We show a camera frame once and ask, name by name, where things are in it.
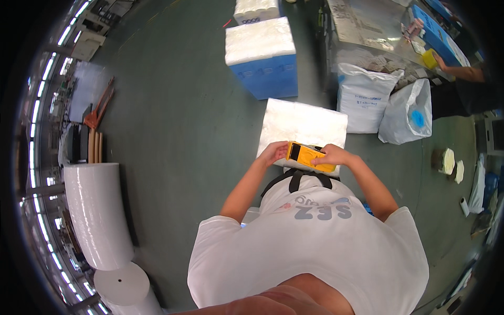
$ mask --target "fluorescent light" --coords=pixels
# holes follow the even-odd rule
[[[40,85],[38,86],[38,93],[37,93],[38,97],[42,96],[42,91],[44,90],[44,85],[45,85],[45,81],[40,82]]]
[[[30,141],[30,169],[35,168],[33,141]]]
[[[49,59],[49,61],[47,62],[47,66],[45,66],[45,71],[44,71],[44,75],[42,76],[42,80],[47,79],[47,76],[49,75],[49,72],[51,71],[51,67],[52,67],[53,62],[54,62],[53,58]]]
[[[86,287],[86,289],[88,290],[89,294],[90,295],[94,295],[94,291],[93,289],[91,288],[91,286],[89,285],[89,282],[84,282],[84,286]]]
[[[59,71],[60,76],[64,76],[67,74],[67,71],[65,68],[67,67],[67,65],[71,64],[72,61],[74,61],[73,58],[69,58],[69,57],[65,58],[65,62],[63,62],[63,66],[61,67],[61,70]]]
[[[42,219],[42,215],[39,213],[37,214],[38,217],[38,223],[40,224],[40,229],[42,230],[42,234],[44,234],[44,239],[46,241],[49,241],[49,236],[47,235],[47,231],[45,230],[45,224],[44,220]]]
[[[31,178],[31,182],[32,182],[32,188],[35,188],[35,170],[34,169],[30,169],[30,178]]]
[[[67,274],[64,271],[61,272],[61,276],[63,277],[66,283],[70,283],[70,279],[68,278]]]
[[[74,267],[75,271],[77,271],[77,265],[74,263],[74,260],[70,258],[70,262],[72,263],[72,266]]]
[[[58,267],[58,269],[62,269],[61,268],[61,264],[59,263],[59,260],[58,260],[58,257],[56,257],[56,254],[55,253],[52,253],[52,260],[54,260],[54,263],[56,264],[56,267]]]
[[[72,290],[73,293],[77,293],[77,290],[75,289],[75,287],[72,283],[69,283],[68,287],[70,288],[70,290]]]
[[[33,105],[33,116],[32,116],[32,123],[37,122],[37,116],[38,116],[38,107],[40,106],[40,101],[36,100],[35,105]]]
[[[38,203],[38,198],[35,198],[35,199],[33,200],[33,203],[35,204],[35,211],[36,211],[37,213],[40,213],[40,204]]]
[[[81,15],[82,11],[84,11],[87,6],[89,5],[89,2],[86,2],[82,5],[82,7],[77,11],[77,13],[75,14],[75,17],[79,17],[79,15]]]
[[[77,42],[77,40],[79,39],[79,37],[81,36],[81,33],[82,31],[79,31],[79,33],[77,34],[77,36],[75,36],[75,39],[74,39],[74,43]]]
[[[98,303],[98,306],[101,308],[101,311],[104,313],[104,314],[108,314],[107,312],[107,309],[103,307],[103,305],[101,303]]]
[[[54,219],[54,223],[56,224],[56,228],[58,230],[61,229],[61,222],[62,222],[62,218],[57,218],[57,219]]]
[[[68,35],[68,32],[70,32],[70,26],[67,26],[67,28],[65,28],[65,31],[63,32],[63,34],[61,35],[61,37],[59,38],[59,41],[58,41],[58,46],[61,46],[61,44],[63,44],[63,41],[65,40],[65,38],[67,37]]]

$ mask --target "plastic bag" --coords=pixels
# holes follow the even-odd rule
[[[403,70],[386,74],[338,64],[338,111],[348,115],[349,134],[378,132],[390,92],[403,75]]]
[[[419,79],[392,94],[380,123],[378,139],[399,145],[431,135],[429,80]]]
[[[485,158],[483,154],[479,154],[476,171],[474,172],[473,186],[471,189],[471,196],[467,203],[469,212],[480,213],[483,211],[483,197],[485,195],[485,167],[483,163]]]

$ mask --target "blue bin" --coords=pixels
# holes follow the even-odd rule
[[[423,21],[423,29],[425,35],[423,40],[427,43],[427,49],[433,48],[443,58],[448,66],[460,67],[466,66],[460,63],[457,59],[455,52],[450,47],[451,45],[457,46],[453,39],[445,32],[439,24],[431,18],[427,13],[420,9],[417,5],[411,7],[413,16]]]
[[[286,17],[226,29],[226,64],[258,100],[297,96],[297,62]]]
[[[229,66],[256,99],[297,96],[296,55]]]

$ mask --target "person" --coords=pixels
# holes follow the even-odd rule
[[[328,144],[312,164],[348,167],[374,216],[341,182],[295,171],[273,180],[260,216],[240,226],[287,144],[269,144],[219,215],[200,223],[187,276],[196,305],[208,314],[254,303],[262,311],[244,313],[410,314],[428,281],[425,252],[408,208],[357,155]]]
[[[454,76],[454,82],[431,88],[432,120],[449,116],[469,117],[502,108],[497,89],[485,64],[474,67],[449,67],[433,53],[441,71]]]

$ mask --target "yellow tape dispenser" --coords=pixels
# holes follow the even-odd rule
[[[331,164],[311,164],[311,160],[315,158],[324,157],[325,154],[320,151],[321,147],[308,146],[295,141],[289,141],[287,145],[286,160],[294,160],[300,164],[314,168],[322,172],[334,172],[336,165]]]

